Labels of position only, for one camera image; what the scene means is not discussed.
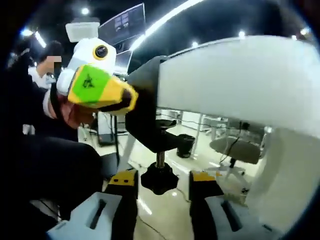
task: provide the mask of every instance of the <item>black jacket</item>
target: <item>black jacket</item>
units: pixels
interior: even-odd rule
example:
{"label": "black jacket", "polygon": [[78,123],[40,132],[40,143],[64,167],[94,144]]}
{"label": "black jacket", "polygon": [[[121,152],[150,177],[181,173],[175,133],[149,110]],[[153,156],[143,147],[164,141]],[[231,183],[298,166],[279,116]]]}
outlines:
{"label": "black jacket", "polygon": [[45,115],[43,99],[47,90],[38,87],[28,74],[29,61],[29,53],[25,53],[5,70],[2,79],[5,132],[10,138],[19,140],[23,136],[23,124],[28,124],[34,125],[37,135],[77,141],[76,129],[69,127],[63,120]]}

